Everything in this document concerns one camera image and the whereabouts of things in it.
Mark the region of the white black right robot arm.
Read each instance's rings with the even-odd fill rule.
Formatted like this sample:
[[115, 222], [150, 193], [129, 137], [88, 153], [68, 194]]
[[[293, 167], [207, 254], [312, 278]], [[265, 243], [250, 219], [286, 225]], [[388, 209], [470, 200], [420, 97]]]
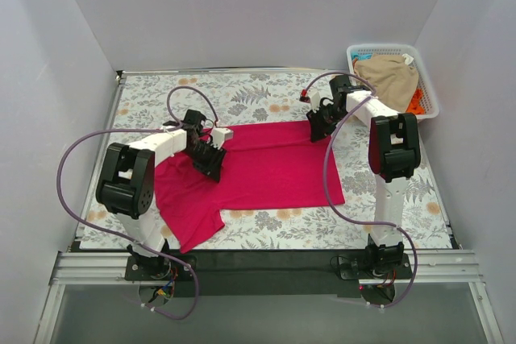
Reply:
[[358, 118], [369, 129], [368, 165], [376, 181], [367, 246], [351, 258], [340, 258], [337, 270], [344, 279], [370, 274], [393, 280], [397, 272], [410, 268], [403, 244], [409, 236], [402, 229], [402, 215], [408, 184], [421, 163], [418, 120], [382, 103], [369, 81], [360, 78], [353, 85], [350, 73], [331, 75], [330, 97], [321, 97], [310, 85], [300, 93], [300, 101], [310, 104], [306, 115], [310, 140], [334, 141], [346, 120]]

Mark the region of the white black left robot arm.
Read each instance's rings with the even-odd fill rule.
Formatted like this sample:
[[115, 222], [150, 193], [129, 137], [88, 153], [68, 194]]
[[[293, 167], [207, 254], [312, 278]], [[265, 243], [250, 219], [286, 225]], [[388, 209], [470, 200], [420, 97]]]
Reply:
[[[121, 222], [133, 238], [127, 246], [135, 265], [145, 275], [161, 280], [171, 271], [171, 259], [161, 253], [166, 244], [154, 217], [148, 214], [155, 197], [155, 169], [177, 154], [185, 154], [202, 175], [219, 182], [226, 150], [233, 130], [204, 128], [206, 116], [188, 110], [181, 122], [168, 121], [160, 132], [131, 143], [112, 143], [106, 149], [96, 200]], [[154, 252], [140, 246], [143, 243]]]

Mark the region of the pink t shirt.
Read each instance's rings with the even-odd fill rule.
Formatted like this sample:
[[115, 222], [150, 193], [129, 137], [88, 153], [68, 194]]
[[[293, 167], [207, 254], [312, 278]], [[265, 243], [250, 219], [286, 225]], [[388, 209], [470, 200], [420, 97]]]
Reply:
[[345, 202], [335, 157], [327, 140], [310, 141], [306, 121], [233, 126], [234, 137], [217, 183], [181, 153], [155, 171], [156, 206], [182, 253], [224, 227], [229, 210], [319, 207]]

